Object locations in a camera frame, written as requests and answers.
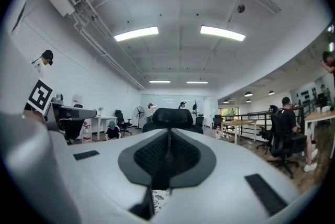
chair headrest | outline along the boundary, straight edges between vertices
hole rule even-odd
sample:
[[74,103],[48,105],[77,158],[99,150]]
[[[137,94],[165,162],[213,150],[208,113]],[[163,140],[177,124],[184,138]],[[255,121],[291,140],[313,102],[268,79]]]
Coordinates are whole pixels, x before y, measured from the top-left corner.
[[192,115],[188,109],[158,108],[152,116],[157,125],[169,127],[184,127],[193,124]]
[[279,112],[279,109],[276,105],[270,105],[269,114],[277,114],[278,112]]

desk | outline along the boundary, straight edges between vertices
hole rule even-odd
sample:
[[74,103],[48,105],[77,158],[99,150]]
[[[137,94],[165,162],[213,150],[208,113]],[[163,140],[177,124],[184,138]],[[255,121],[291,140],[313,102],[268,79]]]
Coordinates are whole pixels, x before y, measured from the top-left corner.
[[[312,123],[311,124],[312,139],[314,139],[315,122],[329,120],[329,119],[332,119],[332,118],[335,118],[335,111],[330,111],[328,113],[322,113],[322,112],[315,111],[315,112],[311,113],[310,115],[308,115],[305,118],[305,132],[307,130],[308,123],[311,122]],[[333,157],[334,148],[335,148],[335,135],[334,135],[333,147],[332,147],[332,150],[331,150],[331,153],[330,153],[330,158]]]
[[107,120],[111,121],[113,120],[115,122],[115,124],[117,123],[117,117],[115,116],[110,116],[110,117],[102,117],[102,116],[96,116],[95,119],[98,119],[98,140],[100,140],[100,124],[101,124],[101,120],[105,121],[105,129],[107,128]]
[[[253,141],[256,141],[256,122],[257,122],[257,120],[223,121],[221,123],[221,131],[223,132],[224,125],[225,126],[235,126],[235,127],[238,127],[238,126],[245,126],[245,125],[249,125],[249,124],[254,124],[254,129],[253,129],[254,138],[253,138]],[[235,139],[234,139],[234,143],[235,144],[237,144],[237,134],[238,134],[238,131],[237,131],[237,128],[235,128]]]

person in teal cap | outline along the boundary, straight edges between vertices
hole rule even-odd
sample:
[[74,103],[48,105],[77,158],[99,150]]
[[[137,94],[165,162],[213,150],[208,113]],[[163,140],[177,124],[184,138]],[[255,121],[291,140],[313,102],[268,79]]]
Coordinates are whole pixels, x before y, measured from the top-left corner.
[[115,126],[114,121],[109,122],[109,126],[106,132],[106,140],[110,140],[112,138],[121,138],[120,130]]

wooden desk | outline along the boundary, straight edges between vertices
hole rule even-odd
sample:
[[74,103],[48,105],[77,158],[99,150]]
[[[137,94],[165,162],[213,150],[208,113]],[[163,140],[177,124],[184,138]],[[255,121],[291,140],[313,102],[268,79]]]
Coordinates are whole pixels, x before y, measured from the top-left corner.
[[[256,123],[257,123],[257,120],[236,120],[236,121],[223,121],[221,123],[221,131],[223,132],[224,131],[224,125],[225,126],[235,126],[235,127],[238,127],[238,126],[245,126],[245,125],[250,125],[250,124],[253,124],[254,125],[254,138],[253,138],[253,141],[256,141]],[[234,138],[234,143],[237,144],[237,128],[235,128],[235,138]]]
[[[330,111],[328,113],[315,111],[305,118],[305,131],[307,130],[308,123],[311,122],[312,139],[314,139],[315,123],[318,121],[329,120],[332,118],[335,118],[335,111]],[[334,135],[333,147],[330,153],[330,158],[333,158],[334,148],[335,148],[335,135]]]

floor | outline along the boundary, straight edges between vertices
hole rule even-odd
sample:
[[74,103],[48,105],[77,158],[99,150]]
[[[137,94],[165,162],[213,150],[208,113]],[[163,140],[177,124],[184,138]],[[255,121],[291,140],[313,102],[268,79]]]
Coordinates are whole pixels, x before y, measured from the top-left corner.
[[[132,132],[133,136],[142,133],[141,130],[136,130],[135,128],[130,128],[129,130]],[[300,164],[299,167],[295,167],[294,165],[290,165],[289,167],[291,168],[294,174],[294,179],[292,181],[298,187],[301,193],[305,192],[306,190],[310,189],[312,186],[316,184],[322,183],[323,179],[325,178],[325,175],[327,174],[331,161],[329,159],[329,156],[333,144],[334,131],[335,131],[335,125],[332,125],[330,127],[320,126],[316,128],[314,139],[317,141],[317,148],[319,149],[319,153],[314,160],[314,162],[318,163],[318,166],[314,171],[308,173],[305,173],[303,171],[303,167],[306,164],[306,159],[302,157],[301,154],[294,154],[290,158],[290,160],[298,161]],[[215,134],[215,130],[211,130],[210,128],[204,127],[204,134],[213,137],[213,135]],[[100,135],[100,141],[103,141],[104,139],[105,135]],[[233,140],[234,135],[231,135],[229,141]],[[93,142],[98,142],[97,136],[92,137],[91,143]],[[256,149],[257,145],[259,144],[261,143],[253,142],[252,140],[247,138],[243,137],[238,138],[238,145],[254,152],[257,156],[259,156],[263,160],[265,161],[275,160],[275,158],[273,158],[269,152],[267,154],[264,154],[265,148]],[[289,174],[282,167],[279,169],[289,178]]]

